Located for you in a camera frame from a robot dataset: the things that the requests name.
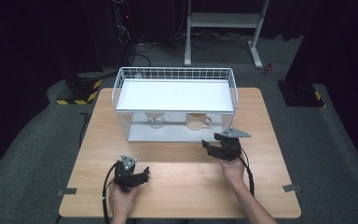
human hand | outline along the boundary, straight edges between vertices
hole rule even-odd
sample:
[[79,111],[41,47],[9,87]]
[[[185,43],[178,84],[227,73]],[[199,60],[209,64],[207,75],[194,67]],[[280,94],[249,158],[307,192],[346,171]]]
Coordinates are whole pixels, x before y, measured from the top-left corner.
[[234,161],[216,160],[222,167],[223,175],[231,187],[236,184],[244,184],[243,173],[245,172],[245,166],[242,164],[240,159],[237,158]]
[[135,187],[129,193],[126,193],[115,183],[109,185],[109,203],[113,213],[113,223],[126,223],[127,217],[135,204],[138,190],[139,187]]

wooden table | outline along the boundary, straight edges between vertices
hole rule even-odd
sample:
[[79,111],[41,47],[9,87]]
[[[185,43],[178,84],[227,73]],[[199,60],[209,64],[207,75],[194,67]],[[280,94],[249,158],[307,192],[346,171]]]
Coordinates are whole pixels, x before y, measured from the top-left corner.
[[[269,113],[259,89],[238,88],[232,126],[250,133],[240,138],[255,179],[255,197],[274,217],[296,218],[301,210]],[[107,171],[120,155],[138,159],[136,174],[150,167],[130,217],[244,217],[219,164],[201,143],[128,142],[112,106],[112,89],[101,90],[68,183],[63,217],[102,217],[102,188]],[[245,172],[244,182],[249,187]]]

white metal frame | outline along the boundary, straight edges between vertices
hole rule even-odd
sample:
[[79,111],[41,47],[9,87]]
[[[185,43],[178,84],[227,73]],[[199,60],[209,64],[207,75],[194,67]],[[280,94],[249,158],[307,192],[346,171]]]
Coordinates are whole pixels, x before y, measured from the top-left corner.
[[188,0],[185,66],[191,66],[191,27],[229,27],[229,28],[254,28],[253,40],[248,41],[255,67],[263,68],[255,45],[263,26],[269,0],[264,0],[260,13],[192,13],[191,0]]

black curtain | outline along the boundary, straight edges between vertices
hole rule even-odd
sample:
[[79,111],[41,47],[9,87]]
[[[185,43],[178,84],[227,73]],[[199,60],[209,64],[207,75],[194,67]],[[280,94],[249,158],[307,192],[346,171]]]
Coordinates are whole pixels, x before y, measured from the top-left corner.
[[304,35],[321,0],[270,0],[260,36],[288,40]]
[[51,66],[35,5],[0,1],[0,159],[21,129],[47,105],[62,79]]
[[284,83],[324,84],[358,149],[358,1],[321,2]]

white wire basket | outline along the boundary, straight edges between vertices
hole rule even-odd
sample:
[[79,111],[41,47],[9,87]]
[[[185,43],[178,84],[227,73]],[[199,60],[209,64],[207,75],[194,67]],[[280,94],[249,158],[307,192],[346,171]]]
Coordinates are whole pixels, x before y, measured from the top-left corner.
[[[231,127],[238,93],[230,68],[122,67],[112,102],[128,141],[214,141],[214,133]],[[212,122],[191,130],[190,113]]]

